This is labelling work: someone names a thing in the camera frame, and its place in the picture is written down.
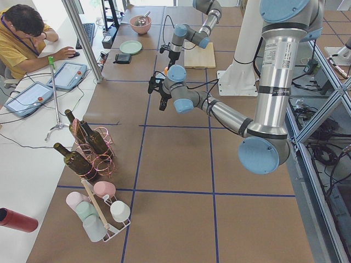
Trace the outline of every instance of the wine bottle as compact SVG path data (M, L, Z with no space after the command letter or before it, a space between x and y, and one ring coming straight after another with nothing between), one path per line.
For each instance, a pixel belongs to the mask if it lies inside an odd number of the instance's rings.
M78 143L78 145L82 149L83 153L86 156L89 155L91 153L91 150L90 150L89 145L87 145L87 141L86 141L87 134L85 133L85 131L81 127L80 121L77 121L77 126L75 128L76 130L74 131L73 130L73 121L75 120L75 116L73 115L71 110L65 110L65 115L67 116L68 120L70 121L69 130L70 130L71 134L75 137L76 142Z
M86 121L81 121L81 126L87 133L86 141L90 144L93 151L97 155L107 155L113 158L113 153L107 146L101 134L96 130L92 130Z
M81 178L93 182L100 176L93 166L79 152L69 151L58 142L54 144L54 149L64 156L65 164Z

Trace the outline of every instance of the wooden stick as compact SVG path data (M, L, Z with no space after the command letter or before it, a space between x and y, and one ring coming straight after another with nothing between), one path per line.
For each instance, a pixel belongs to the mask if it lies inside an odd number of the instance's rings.
M85 179L82 180L82 184L83 184L84 188L86 189L90 200L92 201L93 205L95 206L95 209L97 210L99 217L101 218L101 221L104 223L105 228L109 229L110 224L107 222L103 212L100 209L100 206L98 205L97 201L95 200L94 194L91 192L91 190L87 184L87 180L85 180Z

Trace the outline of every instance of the person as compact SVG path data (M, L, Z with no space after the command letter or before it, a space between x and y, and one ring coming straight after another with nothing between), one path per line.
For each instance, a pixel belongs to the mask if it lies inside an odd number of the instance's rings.
M11 76L21 79L26 73L67 59L75 54L73 47L65 47L54 54L39 58L46 46L44 40L55 42L58 34L43 22L40 14L25 4L16 4L0 12L0 60L10 69Z

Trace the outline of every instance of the tablet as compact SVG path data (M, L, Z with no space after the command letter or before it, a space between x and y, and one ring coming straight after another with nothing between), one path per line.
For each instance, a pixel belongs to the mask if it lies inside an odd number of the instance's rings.
M41 82L34 82L16 97L6 102L4 107L19 117L26 117L35 112L54 94L51 87Z
M56 89L64 91L72 90L79 84L86 71L87 65L71 62L63 63L54 75ZM52 87L52 79L46 85Z

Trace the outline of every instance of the cutting board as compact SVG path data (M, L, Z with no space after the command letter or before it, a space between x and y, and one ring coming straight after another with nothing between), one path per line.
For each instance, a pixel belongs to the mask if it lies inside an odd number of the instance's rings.
M192 48L194 44L185 42L185 48ZM184 67L186 68L216 68L214 60L213 43L209 42L205 49L196 46L193 49L184 50Z

